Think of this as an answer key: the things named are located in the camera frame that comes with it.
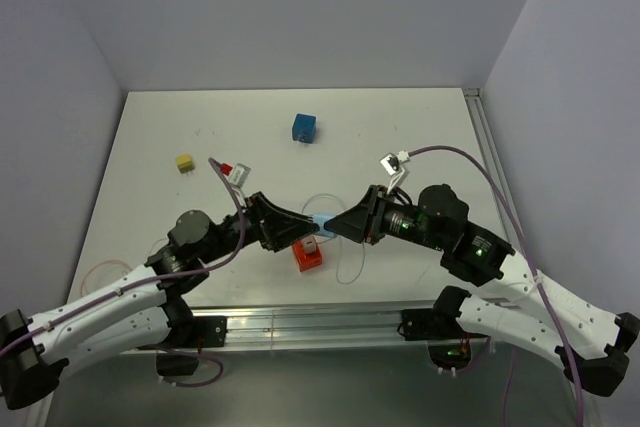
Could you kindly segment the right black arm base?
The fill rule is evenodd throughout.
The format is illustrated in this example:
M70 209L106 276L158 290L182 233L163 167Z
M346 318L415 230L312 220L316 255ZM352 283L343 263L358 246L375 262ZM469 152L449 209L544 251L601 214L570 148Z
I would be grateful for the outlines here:
M491 351L489 337L464 331L433 308L402 310L396 332L406 342L425 342L436 373L452 378L472 370Z

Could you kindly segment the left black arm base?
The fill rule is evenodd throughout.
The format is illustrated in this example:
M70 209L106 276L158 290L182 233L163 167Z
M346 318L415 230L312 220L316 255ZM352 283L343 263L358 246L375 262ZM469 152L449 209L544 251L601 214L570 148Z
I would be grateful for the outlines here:
M196 316L176 345L166 341L156 353L155 369L160 380L182 388L203 387L217 382L224 373L224 364L209 349L225 345L228 319L225 316ZM196 381L199 367L209 364L215 374L208 380Z

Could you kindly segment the light blue plug charger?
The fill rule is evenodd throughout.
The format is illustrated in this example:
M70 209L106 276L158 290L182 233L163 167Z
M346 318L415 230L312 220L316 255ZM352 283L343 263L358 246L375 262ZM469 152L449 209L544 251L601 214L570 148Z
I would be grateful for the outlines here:
M315 213L312 215L313 222L318 226L318 230L314 233L315 236L334 239L337 234L326 229L326 224L335 217L331 213Z

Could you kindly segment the pink plug charger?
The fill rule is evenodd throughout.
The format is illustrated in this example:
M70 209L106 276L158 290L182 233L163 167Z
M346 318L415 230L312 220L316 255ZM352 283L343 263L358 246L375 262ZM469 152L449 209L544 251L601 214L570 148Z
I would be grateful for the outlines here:
M301 241L303 251L309 255L317 250L317 243L314 236L309 236Z

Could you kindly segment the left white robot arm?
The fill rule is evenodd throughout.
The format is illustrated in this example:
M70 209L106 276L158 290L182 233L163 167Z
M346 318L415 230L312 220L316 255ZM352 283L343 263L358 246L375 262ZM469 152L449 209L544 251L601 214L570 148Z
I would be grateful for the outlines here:
M106 287L50 311L1 317L1 396L10 410L47 397L64 373L99 358L157 344L183 346L195 322L182 297L247 245L279 252L317 233L308 215L275 206L262 193L215 223L200 210L182 214L167 242Z

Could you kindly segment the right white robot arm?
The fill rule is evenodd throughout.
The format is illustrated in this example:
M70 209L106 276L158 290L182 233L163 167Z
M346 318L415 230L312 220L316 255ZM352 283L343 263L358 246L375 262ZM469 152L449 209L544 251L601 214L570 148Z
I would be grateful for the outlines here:
M491 231L469 221L469 207L446 184L422 190L414 205L372 186L355 207L324 224L326 231L374 245L392 236L441 253L441 266L477 291L447 286L429 323L443 336L480 334L532 352L570 381L609 397L623 381L639 320L602 310L540 272Z

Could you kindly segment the red cube socket adapter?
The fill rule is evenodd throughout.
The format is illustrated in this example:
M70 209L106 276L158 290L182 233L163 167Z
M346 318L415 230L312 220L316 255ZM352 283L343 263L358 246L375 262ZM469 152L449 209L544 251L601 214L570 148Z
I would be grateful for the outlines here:
M310 271L323 264L323 255L318 245L317 250L309 255L303 251L301 242L296 242L291 249L300 273Z

